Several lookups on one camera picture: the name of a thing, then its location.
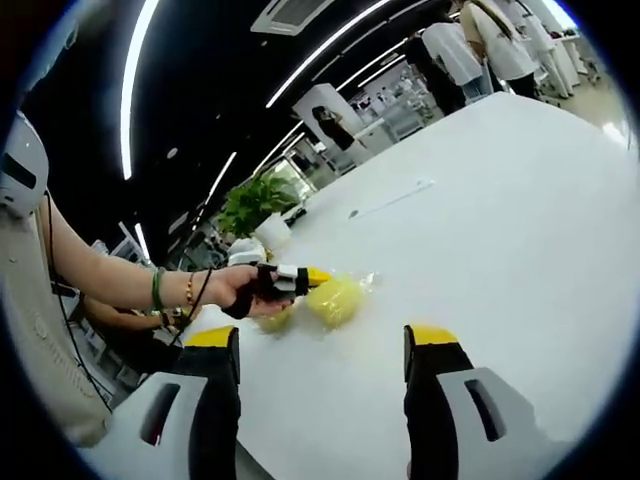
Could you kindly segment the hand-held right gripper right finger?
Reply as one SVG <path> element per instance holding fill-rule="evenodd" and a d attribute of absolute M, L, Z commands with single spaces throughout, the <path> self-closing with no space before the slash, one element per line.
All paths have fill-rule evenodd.
<path fill-rule="evenodd" d="M 404 379 L 411 479 L 543 479 L 566 452 L 533 405 L 445 329 L 405 326 Z"/>

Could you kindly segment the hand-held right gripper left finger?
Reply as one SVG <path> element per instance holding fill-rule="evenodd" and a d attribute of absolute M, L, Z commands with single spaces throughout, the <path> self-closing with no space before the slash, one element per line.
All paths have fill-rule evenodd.
<path fill-rule="evenodd" d="M 193 335 L 169 372 L 148 377 L 84 451 L 102 479 L 233 479 L 240 418 L 239 330 Z"/>

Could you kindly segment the person's left hand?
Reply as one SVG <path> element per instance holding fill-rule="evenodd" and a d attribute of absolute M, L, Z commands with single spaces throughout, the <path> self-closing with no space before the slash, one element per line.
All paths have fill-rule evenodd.
<path fill-rule="evenodd" d="M 209 277 L 201 301 L 203 304 L 215 304 L 221 309 L 228 309 L 236 302 L 238 295 L 246 291 L 246 287 L 257 281 L 258 277 L 259 269 L 249 265 L 215 270 Z M 273 316 L 293 303 L 293 299 L 266 300 L 253 294 L 244 317 Z"/>

